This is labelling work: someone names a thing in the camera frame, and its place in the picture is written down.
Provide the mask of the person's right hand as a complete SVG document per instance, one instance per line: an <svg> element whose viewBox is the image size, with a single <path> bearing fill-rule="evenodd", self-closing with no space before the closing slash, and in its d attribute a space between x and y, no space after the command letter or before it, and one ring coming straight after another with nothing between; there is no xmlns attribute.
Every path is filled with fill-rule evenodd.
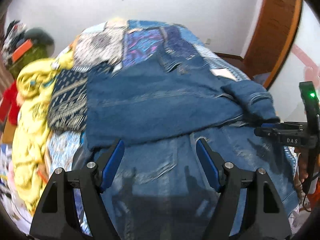
<svg viewBox="0 0 320 240"><path fill-rule="evenodd" d="M309 176L307 172L309 152L307 149L298 147L295 147L294 152L298 155L299 181L303 183Z"/></svg>

